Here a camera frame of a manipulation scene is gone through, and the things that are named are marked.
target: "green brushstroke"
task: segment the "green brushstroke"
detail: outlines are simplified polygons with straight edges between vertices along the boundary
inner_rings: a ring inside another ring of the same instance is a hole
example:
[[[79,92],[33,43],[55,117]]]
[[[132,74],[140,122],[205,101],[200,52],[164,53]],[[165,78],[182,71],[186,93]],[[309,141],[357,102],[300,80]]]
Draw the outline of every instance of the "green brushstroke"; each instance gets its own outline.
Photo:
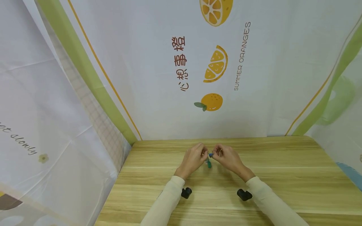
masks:
[[[318,119],[316,125],[330,125],[335,122],[352,103],[355,96],[355,87],[351,80],[341,76],[333,86],[332,94],[335,97],[328,101],[323,115]]]
[[[357,30],[353,34],[351,40],[348,42],[346,48],[344,49],[341,59],[337,65],[337,68],[334,72],[332,80],[324,93],[323,97],[315,108],[309,113],[309,115],[298,125],[298,127],[293,132],[293,136],[304,135],[322,116],[329,98],[331,96],[332,89],[336,84],[337,80],[347,68],[347,66],[352,62],[352,60],[357,56],[357,53],[362,46],[362,23],[358,26]]]
[[[104,88],[59,0],[38,0],[38,4],[96,100],[128,143],[133,145],[136,136]]]

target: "hand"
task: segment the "hand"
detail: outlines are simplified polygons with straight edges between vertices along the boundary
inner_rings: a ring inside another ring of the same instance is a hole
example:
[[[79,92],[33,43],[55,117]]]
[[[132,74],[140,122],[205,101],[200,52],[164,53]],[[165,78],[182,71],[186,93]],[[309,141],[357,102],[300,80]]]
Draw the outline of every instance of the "hand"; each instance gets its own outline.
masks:
[[[213,159],[218,161],[223,167],[234,172],[245,182],[255,177],[255,174],[243,164],[238,153],[232,147],[217,144],[212,153]]]
[[[186,180],[195,170],[197,170],[207,159],[208,151],[203,143],[198,143],[186,151],[181,165],[177,168],[175,176]]]

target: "grid pattern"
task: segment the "grid pattern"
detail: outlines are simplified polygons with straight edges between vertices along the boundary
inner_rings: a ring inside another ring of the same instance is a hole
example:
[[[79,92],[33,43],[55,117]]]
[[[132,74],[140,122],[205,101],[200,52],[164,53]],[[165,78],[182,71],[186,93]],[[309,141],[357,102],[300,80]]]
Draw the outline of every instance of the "grid pattern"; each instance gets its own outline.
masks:
[[[85,111],[87,112],[94,129],[100,137],[105,149],[109,156],[112,158],[113,163],[119,172],[122,168],[126,157],[131,150],[131,146],[126,141],[122,133],[112,123],[107,114],[104,112],[101,105],[98,103],[78,70],[74,66],[70,57],[66,53],[64,47],[56,36],[54,30],[49,24],[48,20],[38,6],[38,10],[43,19],[44,25],[53,43],[55,51],[63,66],[67,78],[69,79],[73,89],[75,90],[78,98],[80,99]]]

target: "whole orange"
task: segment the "whole orange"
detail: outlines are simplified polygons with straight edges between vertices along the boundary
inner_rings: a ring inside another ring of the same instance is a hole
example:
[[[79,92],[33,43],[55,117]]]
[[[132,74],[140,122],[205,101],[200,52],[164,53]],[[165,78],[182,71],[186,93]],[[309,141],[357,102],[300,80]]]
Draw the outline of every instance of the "whole orange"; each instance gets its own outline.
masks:
[[[206,105],[207,111],[216,111],[221,108],[223,98],[217,93],[209,93],[201,99],[201,103]]]

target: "person's right hand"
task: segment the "person's right hand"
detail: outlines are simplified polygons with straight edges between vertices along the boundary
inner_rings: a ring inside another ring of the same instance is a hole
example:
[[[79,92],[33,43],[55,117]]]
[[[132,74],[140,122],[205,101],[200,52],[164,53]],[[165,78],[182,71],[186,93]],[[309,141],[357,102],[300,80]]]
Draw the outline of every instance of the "person's right hand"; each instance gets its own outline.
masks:
[[[255,174],[241,161],[238,153],[232,147],[216,144],[212,158],[218,161],[226,169],[234,172],[245,182],[255,177]]]

